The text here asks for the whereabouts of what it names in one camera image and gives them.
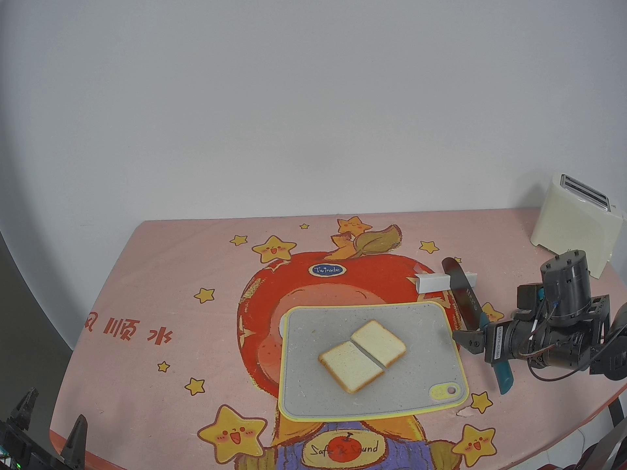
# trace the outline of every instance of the red apple illustration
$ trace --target red apple illustration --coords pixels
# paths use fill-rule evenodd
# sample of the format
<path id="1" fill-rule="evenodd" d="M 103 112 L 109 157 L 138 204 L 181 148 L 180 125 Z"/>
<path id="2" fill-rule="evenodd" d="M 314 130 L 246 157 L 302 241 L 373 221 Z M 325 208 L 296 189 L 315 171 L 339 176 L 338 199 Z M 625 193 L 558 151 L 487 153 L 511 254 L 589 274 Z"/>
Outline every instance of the red apple illustration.
<path id="1" fill-rule="evenodd" d="M 283 342 L 279 322 L 289 309 L 413 302 L 418 297 L 414 274 L 433 273 L 405 256 L 383 253 L 324 259 L 327 255 L 306 252 L 292 255 L 289 261 L 272 261 L 253 276 L 240 299 L 237 333 L 242 360 L 255 384 L 274 397 L 278 397 Z M 325 264 L 336 267 L 314 268 Z M 461 318 L 450 293 L 425 295 L 430 298 L 444 300 L 451 327 L 459 329 Z"/>
<path id="2" fill-rule="evenodd" d="M 359 457 L 361 444 L 357 439 L 353 439 L 351 435 L 348 432 L 346 436 L 340 435 L 329 441 L 327 446 L 329 458 L 338 463 L 347 463 Z"/>

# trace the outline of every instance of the knife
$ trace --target knife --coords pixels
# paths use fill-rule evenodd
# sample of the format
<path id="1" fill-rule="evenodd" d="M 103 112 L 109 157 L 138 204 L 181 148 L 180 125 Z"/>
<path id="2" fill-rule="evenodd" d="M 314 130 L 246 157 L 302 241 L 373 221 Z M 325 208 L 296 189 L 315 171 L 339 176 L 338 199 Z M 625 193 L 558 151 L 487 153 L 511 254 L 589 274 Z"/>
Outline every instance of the knife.
<path id="1" fill-rule="evenodd" d="M 466 329 L 484 330 L 490 323 L 490 319 L 482 310 L 479 300 L 476 299 L 462 267 L 453 258 L 444 258 L 442 268 L 444 273 L 451 277 L 451 292 Z M 507 361 L 493 364 L 492 367 L 497 377 L 498 389 L 501 395 L 505 395 L 513 385 L 512 368 Z"/>

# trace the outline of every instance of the bread slice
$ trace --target bread slice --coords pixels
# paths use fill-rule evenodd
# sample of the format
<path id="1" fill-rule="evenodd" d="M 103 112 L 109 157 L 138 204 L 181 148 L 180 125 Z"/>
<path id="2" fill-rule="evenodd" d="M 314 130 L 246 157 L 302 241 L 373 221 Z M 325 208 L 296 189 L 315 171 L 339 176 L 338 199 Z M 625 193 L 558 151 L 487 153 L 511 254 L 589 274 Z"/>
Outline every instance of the bread slice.
<path id="1" fill-rule="evenodd" d="M 363 327 L 357 329 L 350 339 L 370 353 L 385 367 L 390 367 L 407 350 L 405 343 L 400 341 L 376 320 L 371 320 Z"/>
<path id="2" fill-rule="evenodd" d="M 354 394 L 384 373 L 350 341 L 322 353 L 318 360 L 349 394 Z"/>

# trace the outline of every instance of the table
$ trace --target table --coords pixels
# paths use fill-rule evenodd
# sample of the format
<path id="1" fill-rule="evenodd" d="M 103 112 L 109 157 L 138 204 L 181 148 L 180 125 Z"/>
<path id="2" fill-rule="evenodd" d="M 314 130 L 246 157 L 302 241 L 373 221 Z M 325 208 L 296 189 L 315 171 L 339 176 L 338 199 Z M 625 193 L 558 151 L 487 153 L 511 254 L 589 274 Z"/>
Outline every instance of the table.
<path id="1" fill-rule="evenodd" d="M 295 423 L 277 411 L 278 324 L 288 309 L 321 300 L 416 301 L 414 269 L 442 271 L 447 256 L 478 273 L 476 294 L 494 315 L 509 316 L 516 287 L 540 281 L 540 265 L 551 257 L 529 242 L 537 214 L 510 209 L 142 223 L 85 323 L 58 396 L 51 440 L 60 449 L 83 414 L 87 466 L 94 469 L 512 466 L 594 417 L 626 383 L 587 372 L 542 383 L 524 362 L 511 361 L 514 386 L 500 396 L 483 357 L 461 350 L 474 396 L 460 408 L 417 419 Z M 345 270 L 319 268 L 324 264 Z M 333 276 L 320 276 L 325 270 Z M 593 295 L 607 293 L 614 314 L 627 290 L 610 265 L 600 280 L 592 279 Z M 427 296 L 447 306 L 451 325 L 459 325 L 448 291 Z M 357 441 L 362 453 L 334 450 L 345 440 Z"/>

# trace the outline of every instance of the toaster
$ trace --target toaster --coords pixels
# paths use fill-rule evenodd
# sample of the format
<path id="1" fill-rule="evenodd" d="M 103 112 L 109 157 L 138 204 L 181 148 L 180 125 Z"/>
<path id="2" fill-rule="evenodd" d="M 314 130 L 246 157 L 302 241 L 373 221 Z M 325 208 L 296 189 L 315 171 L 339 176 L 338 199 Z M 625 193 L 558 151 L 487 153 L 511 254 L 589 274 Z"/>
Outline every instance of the toaster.
<path id="1" fill-rule="evenodd" d="M 607 195 L 557 173 L 547 191 L 531 243 L 554 253 L 586 252 L 588 270 L 599 278 L 623 226 L 624 212 Z"/>

